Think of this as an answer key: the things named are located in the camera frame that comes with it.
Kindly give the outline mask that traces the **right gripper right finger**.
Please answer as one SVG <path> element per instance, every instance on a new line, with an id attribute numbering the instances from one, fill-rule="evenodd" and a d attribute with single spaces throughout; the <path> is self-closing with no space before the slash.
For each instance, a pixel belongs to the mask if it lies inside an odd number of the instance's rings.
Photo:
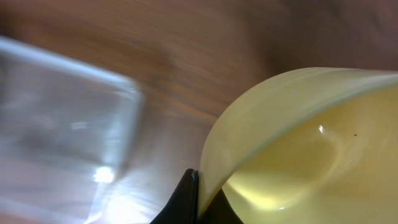
<path id="1" fill-rule="evenodd" d="M 226 195 L 220 189 L 201 216 L 201 224 L 243 224 L 243 222 L 235 214 Z"/>

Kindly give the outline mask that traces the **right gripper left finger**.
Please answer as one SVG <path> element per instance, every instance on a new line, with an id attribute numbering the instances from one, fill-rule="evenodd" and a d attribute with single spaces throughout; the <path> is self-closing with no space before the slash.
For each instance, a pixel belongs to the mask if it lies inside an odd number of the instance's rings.
<path id="1" fill-rule="evenodd" d="M 187 169 L 165 207 L 150 224 L 196 223 L 198 183 L 198 171 Z"/>

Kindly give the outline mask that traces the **yellow plastic bowl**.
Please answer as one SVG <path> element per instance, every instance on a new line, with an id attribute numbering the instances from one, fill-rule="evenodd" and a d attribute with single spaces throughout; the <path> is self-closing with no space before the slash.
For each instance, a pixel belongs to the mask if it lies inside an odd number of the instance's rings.
<path id="1" fill-rule="evenodd" d="M 244 223 L 396 223 L 397 73 L 303 68 L 218 118 L 200 161 L 198 216 L 224 193 Z"/>

